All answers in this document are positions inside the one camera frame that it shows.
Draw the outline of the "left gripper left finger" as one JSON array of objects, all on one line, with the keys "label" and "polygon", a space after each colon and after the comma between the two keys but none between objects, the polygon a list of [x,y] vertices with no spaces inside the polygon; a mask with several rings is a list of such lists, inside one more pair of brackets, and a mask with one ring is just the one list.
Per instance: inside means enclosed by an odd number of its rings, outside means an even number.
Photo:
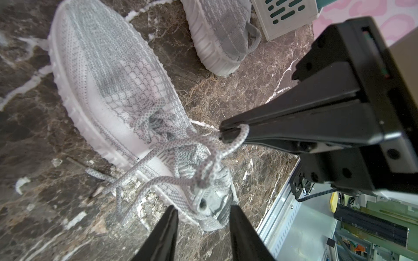
[{"label": "left gripper left finger", "polygon": [[178,225],[178,211],[169,206],[132,261],[173,261]]}]

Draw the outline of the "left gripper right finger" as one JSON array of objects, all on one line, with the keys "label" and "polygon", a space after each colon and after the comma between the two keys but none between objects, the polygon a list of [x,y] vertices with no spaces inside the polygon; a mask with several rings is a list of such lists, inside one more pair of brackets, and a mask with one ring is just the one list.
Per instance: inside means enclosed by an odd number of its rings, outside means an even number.
[{"label": "left gripper right finger", "polygon": [[230,209],[233,261],[275,261],[239,206]]}]

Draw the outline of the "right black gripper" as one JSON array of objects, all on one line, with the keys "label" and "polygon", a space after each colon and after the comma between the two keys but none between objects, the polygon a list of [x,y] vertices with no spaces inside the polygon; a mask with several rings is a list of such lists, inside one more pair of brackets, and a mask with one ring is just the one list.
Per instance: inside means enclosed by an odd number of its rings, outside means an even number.
[{"label": "right black gripper", "polygon": [[418,108],[370,17],[328,26],[297,65],[299,84],[224,120],[222,140],[301,155],[305,176],[361,192],[418,190]]}]

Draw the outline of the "grey knit sneaker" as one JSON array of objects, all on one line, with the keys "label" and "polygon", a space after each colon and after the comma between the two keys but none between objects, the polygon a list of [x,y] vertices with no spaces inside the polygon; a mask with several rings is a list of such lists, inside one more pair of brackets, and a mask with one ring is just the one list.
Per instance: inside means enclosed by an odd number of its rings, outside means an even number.
[{"label": "grey knit sneaker", "polygon": [[111,164],[116,212],[129,223],[149,192],[175,207],[182,221],[211,232],[229,222],[238,203],[223,159],[249,134],[217,147],[219,133],[192,126],[158,57],[134,27],[101,1],[63,1],[49,33],[49,55],[59,95],[81,135]]},{"label": "grey knit sneaker", "polygon": [[234,73],[256,50],[262,34],[251,24],[250,1],[181,0],[193,45],[203,66],[217,76]]}]

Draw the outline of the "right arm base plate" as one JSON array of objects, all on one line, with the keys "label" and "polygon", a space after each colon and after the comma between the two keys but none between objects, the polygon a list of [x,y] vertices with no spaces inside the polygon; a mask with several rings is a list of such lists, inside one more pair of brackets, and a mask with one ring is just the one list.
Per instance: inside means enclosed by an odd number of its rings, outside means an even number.
[{"label": "right arm base plate", "polygon": [[314,183],[305,178],[305,173],[302,171],[302,163],[300,159],[292,171],[289,184],[291,192],[297,201],[310,195],[312,191]]}]

